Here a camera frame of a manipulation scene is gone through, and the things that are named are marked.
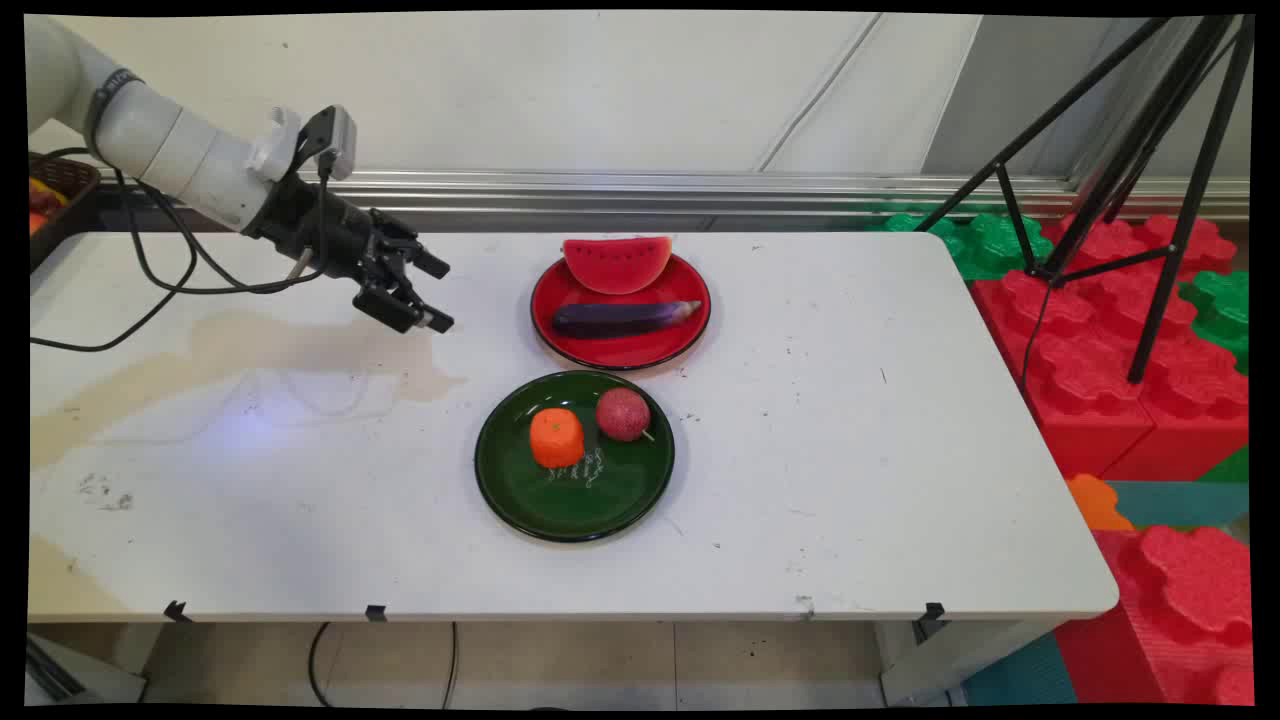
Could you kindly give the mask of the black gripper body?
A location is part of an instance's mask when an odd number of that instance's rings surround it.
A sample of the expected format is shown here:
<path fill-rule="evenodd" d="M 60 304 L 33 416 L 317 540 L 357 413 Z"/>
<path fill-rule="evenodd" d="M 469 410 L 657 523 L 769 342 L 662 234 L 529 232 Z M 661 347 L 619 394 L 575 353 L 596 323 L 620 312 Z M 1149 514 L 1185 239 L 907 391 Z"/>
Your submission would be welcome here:
<path fill-rule="evenodd" d="M 355 281 L 360 297 L 420 300 L 407 273 L 408 266 L 421 266 L 419 233 L 387 211 L 339 199 L 325 181 L 311 184 L 288 174 L 244 234 L 268 240 L 280 255 L 302 263 L 298 277 L 256 284 L 256 292 L 278 292 L 326 275 Z"/>

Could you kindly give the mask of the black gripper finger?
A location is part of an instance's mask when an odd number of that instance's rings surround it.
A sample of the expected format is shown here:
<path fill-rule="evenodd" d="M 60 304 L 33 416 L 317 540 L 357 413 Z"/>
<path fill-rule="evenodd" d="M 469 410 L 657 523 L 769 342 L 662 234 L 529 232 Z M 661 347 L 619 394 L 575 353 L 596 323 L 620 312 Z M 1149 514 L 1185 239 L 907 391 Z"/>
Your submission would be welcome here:
<path fill-rule="evenodd" d="M 430 252 L 415 229 L 388 211 L 372 209 L 372 229 L 378 237 L 375 246 L 380 252 L 394 254 L 403 263 L 436 279 L 443 279 L 451 272 L 451 264 Z"/>
<path fill-rule="evenodd" d="M 413 328 L 428 328 L 444 334 L 454 325 L 453 316 L 426 305 L 410 287 L 404 286 L 394 286 L 388 290 L 378 284 L 366 284 L 353 297 L 352 305 L 401 334 Z"/>

